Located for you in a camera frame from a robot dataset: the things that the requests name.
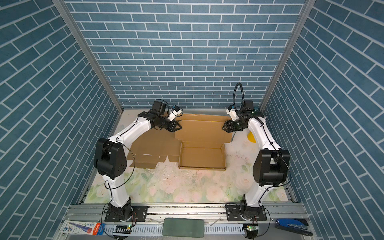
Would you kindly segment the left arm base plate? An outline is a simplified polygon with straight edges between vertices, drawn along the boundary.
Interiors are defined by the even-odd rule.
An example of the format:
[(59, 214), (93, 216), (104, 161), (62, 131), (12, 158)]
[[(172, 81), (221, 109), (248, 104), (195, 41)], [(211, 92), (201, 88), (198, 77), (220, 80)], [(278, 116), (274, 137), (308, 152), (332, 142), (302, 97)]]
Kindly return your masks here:
[(107, 209), (104, 209), (104, 222), (144, 222), (148, 213), (148, 206), (127, 206), (117, 208), (109, 204)]

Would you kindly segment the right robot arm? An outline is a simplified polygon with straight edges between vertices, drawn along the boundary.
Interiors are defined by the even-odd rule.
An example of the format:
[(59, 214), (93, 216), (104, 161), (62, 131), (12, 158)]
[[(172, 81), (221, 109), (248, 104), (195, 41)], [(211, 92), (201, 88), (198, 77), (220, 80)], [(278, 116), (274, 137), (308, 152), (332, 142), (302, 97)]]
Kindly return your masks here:
[(263, 201), (270, 190), (282, 187), (287, 180), (291, 155), (274, 140), (265, 118), (256, 112), (236, 114), (231, 110), (228, 114), (231, 119), (224, 123), (223, 130), (232, 133), (248, 129), (259, 145), (253, 165), (254, 183), (240, 200), (239, 212), (245, 220), (261, 220), (265, 218)]

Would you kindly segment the green rectangular pad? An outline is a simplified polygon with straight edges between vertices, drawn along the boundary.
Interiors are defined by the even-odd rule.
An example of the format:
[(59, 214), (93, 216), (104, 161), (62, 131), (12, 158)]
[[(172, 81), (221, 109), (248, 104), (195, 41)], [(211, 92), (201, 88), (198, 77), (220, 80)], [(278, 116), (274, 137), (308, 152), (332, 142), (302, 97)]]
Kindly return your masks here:
[(203, 238), (205, 222), (197, 219), (166, 218), (162, 235), (167, 237)]

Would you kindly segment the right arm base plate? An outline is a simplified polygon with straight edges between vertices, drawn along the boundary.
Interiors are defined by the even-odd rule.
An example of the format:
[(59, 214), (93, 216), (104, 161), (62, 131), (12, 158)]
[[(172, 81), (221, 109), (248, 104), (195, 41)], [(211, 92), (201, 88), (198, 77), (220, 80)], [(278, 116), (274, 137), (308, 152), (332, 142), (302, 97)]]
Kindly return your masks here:
[(251, 208), (248, 206), (240, 206), (239, 204), (229, 203), (225, 204), (227, 221), (266, 221), (266, 211), (264, 207)]

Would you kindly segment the blue black pliers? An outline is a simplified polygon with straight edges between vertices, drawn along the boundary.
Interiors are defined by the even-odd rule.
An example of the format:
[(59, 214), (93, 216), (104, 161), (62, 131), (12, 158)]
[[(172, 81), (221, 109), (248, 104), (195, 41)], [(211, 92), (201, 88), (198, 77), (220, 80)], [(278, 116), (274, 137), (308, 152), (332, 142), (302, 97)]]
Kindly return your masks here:
[(277, 219), (275, 227), (303, 236), (313, 236), (313, 233), (308, 229), (309, 224), (305, 219)]

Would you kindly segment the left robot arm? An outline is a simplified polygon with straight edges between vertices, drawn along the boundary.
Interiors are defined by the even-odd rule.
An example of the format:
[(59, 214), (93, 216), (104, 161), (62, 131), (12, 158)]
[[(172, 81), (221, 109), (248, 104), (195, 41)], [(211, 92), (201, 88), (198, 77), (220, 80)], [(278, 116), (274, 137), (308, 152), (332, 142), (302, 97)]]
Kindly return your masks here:
[(131, 150), (133, 142), (156, 127), (171, 133), (177, 131), (176, 126), (180, 124), (175, 118), (182, 114), (183, 111), (179, 107), (170, 110), (168, 117), (164, 117), (162, 112), (156, 110), (142, 112), (135, 121), (116, 135), (97, 141), (94, 167), (102, 175), (105, 188), (110, 191), (108, 213), (113, 220), (119, 222), (136, 220), (131, 198), (124, 187), (127, 181), (123, 176), (128, 166), (127, 157), (135, 156)]

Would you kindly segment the aluminium front rail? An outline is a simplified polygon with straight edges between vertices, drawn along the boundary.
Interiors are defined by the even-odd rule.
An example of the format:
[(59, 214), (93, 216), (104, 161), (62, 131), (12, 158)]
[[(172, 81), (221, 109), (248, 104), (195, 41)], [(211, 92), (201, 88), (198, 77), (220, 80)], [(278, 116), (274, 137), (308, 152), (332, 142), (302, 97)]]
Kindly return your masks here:
[[(226, 203), (163, 203), (135, 204), (148, 206), (144, 222), (104, 222), (102, 204), (72, 205), (64, 221), (105, 224), (103, 235), (74, 235), (60, 233), (64, 221), (54, 235), (56, 240), (314, 240), (316, 234), (303, 204), (293, 202), (265, 203), (266, 221), (227, 221)], [(162, 235), (166, 218), (197, 219), (205, 222), (203, 238), (167, 237)], [(303, 236), (275, 227), (277, 219), (305, 219), (313, 236)]]

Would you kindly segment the yellow pencil cup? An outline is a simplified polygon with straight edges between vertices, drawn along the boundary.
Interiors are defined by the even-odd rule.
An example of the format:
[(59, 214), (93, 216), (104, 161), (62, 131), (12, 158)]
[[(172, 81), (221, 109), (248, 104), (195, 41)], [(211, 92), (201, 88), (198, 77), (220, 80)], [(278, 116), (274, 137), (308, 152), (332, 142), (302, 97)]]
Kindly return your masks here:
[(252, 132), (249, 132), (248, 135), (247, 135), (247, 138), (248, 140), (251, 142), (251, 143), (257, 143), (254, 135), (252, 134)]

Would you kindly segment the brown cardboard box sheet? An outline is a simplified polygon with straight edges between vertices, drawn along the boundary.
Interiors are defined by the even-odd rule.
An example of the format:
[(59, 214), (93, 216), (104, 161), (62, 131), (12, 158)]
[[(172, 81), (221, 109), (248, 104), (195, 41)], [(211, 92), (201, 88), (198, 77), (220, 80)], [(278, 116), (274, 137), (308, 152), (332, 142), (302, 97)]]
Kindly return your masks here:
[(175, 132), (181, 141), (179, 168), (189, 170), (226, 170), (225, 144), (232, 134), (222, 129), (230, 117), (184, 114), (180, 118), (181, 130)]

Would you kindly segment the white printed package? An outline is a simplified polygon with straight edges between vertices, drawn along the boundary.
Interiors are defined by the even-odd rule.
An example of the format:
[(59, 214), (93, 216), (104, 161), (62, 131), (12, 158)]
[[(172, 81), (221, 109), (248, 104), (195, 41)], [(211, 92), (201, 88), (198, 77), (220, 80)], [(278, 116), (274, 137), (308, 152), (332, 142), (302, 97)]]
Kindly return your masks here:
[(74, 235), (101, 236), (104, 233), (104, 227), (105, 224), (101, 223), (64, 221), (59, 232)]

